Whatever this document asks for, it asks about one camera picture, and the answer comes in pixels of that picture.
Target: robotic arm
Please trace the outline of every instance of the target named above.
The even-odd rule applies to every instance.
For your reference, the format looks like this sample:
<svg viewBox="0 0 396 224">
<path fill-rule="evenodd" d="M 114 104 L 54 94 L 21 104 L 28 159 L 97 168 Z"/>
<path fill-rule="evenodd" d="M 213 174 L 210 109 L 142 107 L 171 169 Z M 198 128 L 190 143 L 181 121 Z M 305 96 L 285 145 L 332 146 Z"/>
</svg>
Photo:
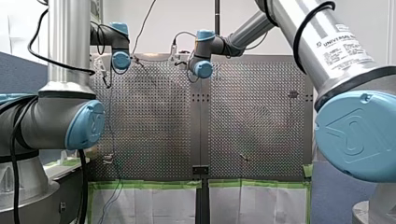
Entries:
<svg viewBox="0 0 396 224">
<path fill-rule="evenodd" d="M 116 69 L 125 70 L 131 63 L 125 24 L 91 26 L 89 0 L 49 0 L 48 5 L 49 59 L 57 64 L 48 65 L 47 85 L 38 97 L 0 94 L 0 219 L 4 223 L 19 223 L 17 219 L 59 223 L 59 185 L 48 181 L 38 150 L 89 148 L 101 137 L 105 108 L 90 87 L 94 74 L 89 70 L 90 45 L 111 46 Z M 15 195 L 19 203 L 13 202 Z"/>
<path fill-rule="evenodd" d="M 228 37 L 199 31 L 189 69 L 213 72 L 211 54 L 240 56 L 278 26 L 295 62 L 318 92 L 316 141 L 340 171 L 372 182 L 396 181 L 396 67 L 375 62 L 322 0 L 256 0 L 261 11 Z"/>
</svg>

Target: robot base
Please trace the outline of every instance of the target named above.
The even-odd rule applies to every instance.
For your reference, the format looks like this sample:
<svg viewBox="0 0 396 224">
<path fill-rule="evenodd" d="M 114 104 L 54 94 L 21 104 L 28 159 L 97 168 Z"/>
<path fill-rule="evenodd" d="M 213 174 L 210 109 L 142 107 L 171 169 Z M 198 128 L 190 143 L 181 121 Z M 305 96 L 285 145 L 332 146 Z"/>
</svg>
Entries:
<svg viewBox="0 0 396 224">
<path fill-rule="evenodd" d="M 378 184 L 369 202 L 353 206 L 353 224 L 396 224 L 396 184 Z"/>
<path fill-rule="evenodd" d="M 49 189 L 44 195 L 27 200 L 20 205 L 21 224 L 59 224 L 61 221 L 59 184 L 49 183 Z M 0 210 L 2 223 L 14 223 L 13 208 Z"/>
</svg>

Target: white fabric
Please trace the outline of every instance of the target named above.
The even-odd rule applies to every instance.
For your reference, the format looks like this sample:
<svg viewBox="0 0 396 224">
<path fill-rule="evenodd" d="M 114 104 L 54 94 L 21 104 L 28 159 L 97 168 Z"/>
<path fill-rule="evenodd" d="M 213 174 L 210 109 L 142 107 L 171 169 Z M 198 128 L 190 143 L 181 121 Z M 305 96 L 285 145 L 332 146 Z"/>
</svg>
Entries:
<svg viewBox="0 0 396 224">
<path fill-rule="evenodd" d="M 113 191 L 93 193 L 92 224 L 100 220 Z M 103 223 L 195 224 L 195 195 L 196 189 L 123 189 L 120 197 L 108 207 Z"/>
<path fill-rule="evenodd" d="M 306 189 L 210 189 L 211 223 L 305 224 Z"/>
</svg>

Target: green tape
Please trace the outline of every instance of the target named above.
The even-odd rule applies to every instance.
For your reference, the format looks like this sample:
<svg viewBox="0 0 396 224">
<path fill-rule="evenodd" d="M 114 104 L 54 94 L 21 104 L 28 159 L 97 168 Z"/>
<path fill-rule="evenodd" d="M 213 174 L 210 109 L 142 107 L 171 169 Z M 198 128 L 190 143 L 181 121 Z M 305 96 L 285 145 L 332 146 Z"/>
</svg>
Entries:
<svg viewBox="0 0 396 224">
<path fill-rule="evenodd" d="M 311 223 L 311 195 L 312 194 L 312 185 L 311 183 L 307 183 L 307 189 L 306 189 L 306 224 Z"/>
<path fill-rule="evenodd" d="M 314 171 L 314 164 L 303 165 L 303 168 L 305 177 L 312 177 L 312 173 Z"/>
<path fill-rule="evenodd" d="M 64 161 L 62 166 L 75 166 L 80 163 L 80 159 L 72 159 L 68 161 Z"/>
<path fill-rule="evenodd" d="M 210 188 L 237 188 L 241 186 L 280 188 L 280 189 L 307 189 L 305 182 L 279 182 L 248 179 L 210 180 Z"/>
<path fill-rule="evenodd" d="M 199 189 L 200 181 L 173 181 L 173 182 L 154 182 L 143 180 L 122 180 L 107 182 L 91 182 L 90 186 L 94 189 L 115 189 L 122 185 L 123 189 Z"/>
<path fill-rule="evenodd" d="M 50 163 L 45 164 L 44 166 L 48 167 L 48 166 L 53 166 L 53 165 L 56 165 L 56 164 L 58 164 L 57 161 L 52 161 Z"/>
<path fill-rule="evenodd" d="M 235 188 L 241 187 L 239 179 L 209 180 L 210 188 Z"/>
<path fill-rule="evenodd" d="M 92 203 L 93 203 L 93 191 L 94 188 L 92 185 L 88 186 L 88 224 L 92 224 Z"/>
</svg>

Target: black pole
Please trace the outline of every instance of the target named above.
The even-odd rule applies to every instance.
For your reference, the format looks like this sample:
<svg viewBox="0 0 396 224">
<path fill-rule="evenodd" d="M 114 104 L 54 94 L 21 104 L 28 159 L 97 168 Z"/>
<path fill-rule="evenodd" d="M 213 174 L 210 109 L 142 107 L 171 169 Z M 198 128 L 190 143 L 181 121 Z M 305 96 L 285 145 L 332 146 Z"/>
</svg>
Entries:
<svg viewBox="0 0 396 224">
<path fill-rule="evenodd" d="M 220 0 L 215 0 L 215 32 L 220 35 Z"/>
</svg>

